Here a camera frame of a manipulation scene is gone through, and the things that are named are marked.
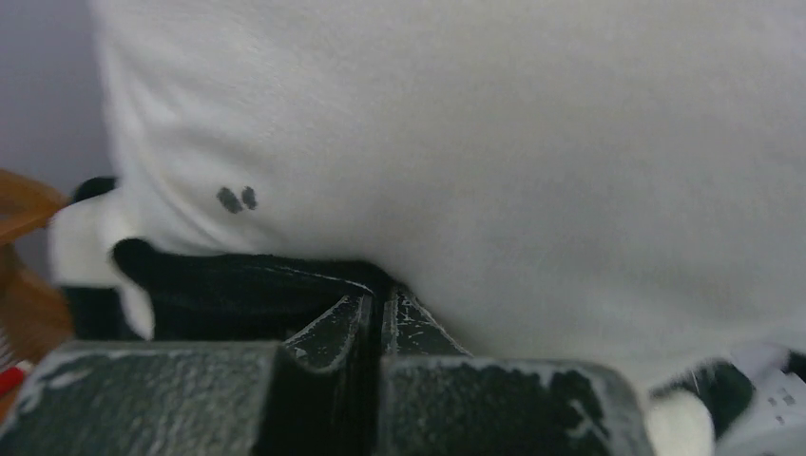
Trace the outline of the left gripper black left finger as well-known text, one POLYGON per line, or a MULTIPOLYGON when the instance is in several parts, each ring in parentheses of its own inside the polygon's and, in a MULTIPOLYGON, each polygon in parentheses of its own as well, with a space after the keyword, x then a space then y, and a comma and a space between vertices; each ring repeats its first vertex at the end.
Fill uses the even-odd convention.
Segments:
POLYGON ((372 319, 346 296, 284 341, 69 342, 21 388, 5 455, 349 455, 372 319))

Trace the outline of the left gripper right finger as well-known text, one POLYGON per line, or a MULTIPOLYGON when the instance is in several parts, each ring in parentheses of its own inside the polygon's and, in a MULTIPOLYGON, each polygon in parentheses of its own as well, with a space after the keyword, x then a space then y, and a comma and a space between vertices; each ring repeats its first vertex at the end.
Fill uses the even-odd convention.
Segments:
POLYGON ((380 330, 381 455, 649 455, 632 389, 586 362, 474 357, 396 287, 380 330))

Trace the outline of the white pillow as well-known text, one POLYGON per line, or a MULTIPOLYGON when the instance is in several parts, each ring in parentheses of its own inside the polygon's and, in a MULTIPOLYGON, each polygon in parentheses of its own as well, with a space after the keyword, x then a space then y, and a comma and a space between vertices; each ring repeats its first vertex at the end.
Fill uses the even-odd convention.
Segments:
POLYGON ((94 1, 109 233, 651 388, 805 327, 801 1, 94 1))

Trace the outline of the black white checkered pillowcase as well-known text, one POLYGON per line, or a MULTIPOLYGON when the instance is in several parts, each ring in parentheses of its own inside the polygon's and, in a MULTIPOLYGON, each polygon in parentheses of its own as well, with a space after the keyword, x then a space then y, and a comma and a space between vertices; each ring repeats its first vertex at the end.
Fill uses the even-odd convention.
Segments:
MULTIPOLYGON (((408 289, 362 262, 178 256, 132 235, 104 241, 103 209, 114 186, 110 178, 84 183, 49 226, 53 274, 66 293, 79 341, 284 342, 342 298, 366 295, 373 302, 372 319, 349 396, 360 410, 354 428, 361 449, 349 455, 381 455, 383 311, 394 288, 408 289)), ((779 370, 756 383, 733 363, 712 361, 647 396, 626 384, 638 401, 653 448, 649 455, 706 455, 714 438, 731 455, 769 455, 765 434, 782 427, 773 411, 793 419, 795 429, 803 427, 803 382, 779 370)))

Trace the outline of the wooden shelf rack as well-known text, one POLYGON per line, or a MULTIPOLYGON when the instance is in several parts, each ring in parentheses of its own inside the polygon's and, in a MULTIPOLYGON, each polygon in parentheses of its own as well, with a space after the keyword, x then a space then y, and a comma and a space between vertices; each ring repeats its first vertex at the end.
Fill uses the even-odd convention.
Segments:
MULTIPOLYGON (((67 203, 52 187, 1 171, 1 371, 18 361, 33 366, 73 336, 67 302, 20 257, 15 243, 47 228, 67 203)), ((21 386, 1 397, 5 420, 21 386)))

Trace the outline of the white marker red cap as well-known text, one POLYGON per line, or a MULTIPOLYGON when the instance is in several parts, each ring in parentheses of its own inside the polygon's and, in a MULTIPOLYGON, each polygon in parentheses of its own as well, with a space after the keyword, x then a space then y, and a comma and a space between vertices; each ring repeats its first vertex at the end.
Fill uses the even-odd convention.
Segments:
POLYGON ((33 365, 29 361, 21 360, 2 370, 0 377, 1 397, 20 387, 32 369, 33 365))

